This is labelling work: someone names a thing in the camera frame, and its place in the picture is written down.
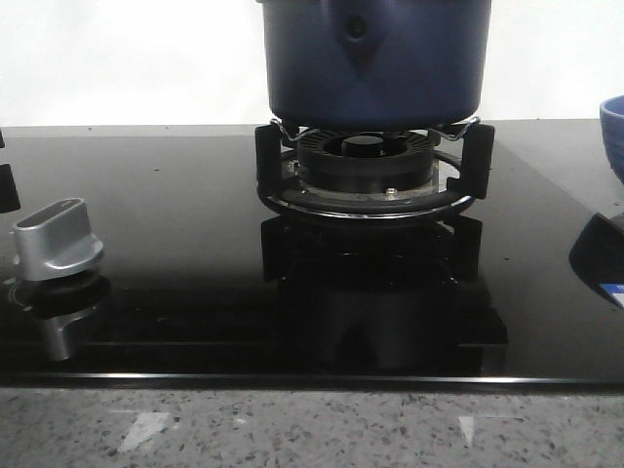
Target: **black cooktop surface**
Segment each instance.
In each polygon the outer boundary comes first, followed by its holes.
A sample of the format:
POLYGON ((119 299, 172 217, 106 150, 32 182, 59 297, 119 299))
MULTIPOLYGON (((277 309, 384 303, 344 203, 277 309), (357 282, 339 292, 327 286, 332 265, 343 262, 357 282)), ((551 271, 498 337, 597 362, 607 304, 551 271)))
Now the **black cooktop surface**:
POLYGON ((251 134, 6 143, 4 384, 624 388, 624 236, 500 145, 462 215, 366 228, 263 207, 251 134), (97 271, 17 279, 11 226, 70 197, 97 271))

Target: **cooking pot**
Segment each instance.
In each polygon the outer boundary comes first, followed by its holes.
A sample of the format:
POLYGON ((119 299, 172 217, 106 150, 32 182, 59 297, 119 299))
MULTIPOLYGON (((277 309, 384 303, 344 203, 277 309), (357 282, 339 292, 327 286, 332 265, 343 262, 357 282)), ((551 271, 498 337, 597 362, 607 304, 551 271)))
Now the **cooking pot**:
POLYGON ((271 110, 294 124, 410 130, 479 106, 491 0, 258 0, 271 110))

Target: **granite countertop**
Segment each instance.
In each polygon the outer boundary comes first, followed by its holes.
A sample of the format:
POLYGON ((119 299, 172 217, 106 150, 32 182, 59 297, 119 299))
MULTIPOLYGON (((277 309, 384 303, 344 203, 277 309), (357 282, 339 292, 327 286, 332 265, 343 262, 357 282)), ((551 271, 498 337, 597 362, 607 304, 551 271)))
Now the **granite countertop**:
POLYGON ((0 466, 610 467, 624 397, 0 390, 0 466))

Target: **burner ring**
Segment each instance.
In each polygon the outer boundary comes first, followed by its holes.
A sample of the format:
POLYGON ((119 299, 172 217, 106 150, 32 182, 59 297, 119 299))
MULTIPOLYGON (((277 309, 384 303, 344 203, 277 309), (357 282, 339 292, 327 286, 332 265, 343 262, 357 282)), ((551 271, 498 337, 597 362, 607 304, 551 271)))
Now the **burner ring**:
MULTIPOLYGON (((438 164, 444 163, 459 170, 460 161, 452 156, 434 151, 438 164)), ((290 158, 283 162, 284 171, 295 157, 294 151, 290 158)), ((383 197, 367 194, 342 194, 318 190, 318 188, 300 183, 300 177, 292 176, 290 183, 281 192, 262 198, 262 202, 283 215, 296 215, 308 220, 334 219, 345 222, 375 223, 383 220, 416 221, 430 218, 444 218, 466 210, 475 198, 447 189, 429 195, 410 195, 398 192, 396 195, 383 197)))
POLYGON ((433 143, 426 136, 323 130, 298 142, 302 181, 338 192, 408 190, 432 175, 433 143))

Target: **gas stove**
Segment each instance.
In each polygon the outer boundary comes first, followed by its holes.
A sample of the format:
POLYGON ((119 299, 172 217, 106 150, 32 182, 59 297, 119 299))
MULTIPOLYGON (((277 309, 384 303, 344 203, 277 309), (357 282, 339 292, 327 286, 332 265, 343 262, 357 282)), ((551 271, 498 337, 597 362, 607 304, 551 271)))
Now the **gas stove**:
POLYGON ((247 127, 33 132, 6 133, 0 150, 15 187, 0 185, 19 196, 0 214, 2 384, 622 388, 624 315, 608 285, 624 284, 624 236, 504 141, 485 199, 429 213, 413 200, 458 190, 432 179, 466 177, 432 136, 326 131, 283 148, 277 125, 259 139, 247 127), (397 138, 431 156, 427 169, 346 191, 305 159, 320 142, 400 156, 397 138), (102 260, 21 279, 12 226, 72 197, 102 260))
POLYGON ((426 131, 255 130, 258 195, 277 213, 358 225, 440 219, 485 198, 494 128, 479 118, 426 131), (463 142, 461 158, 436 150, 463 142))

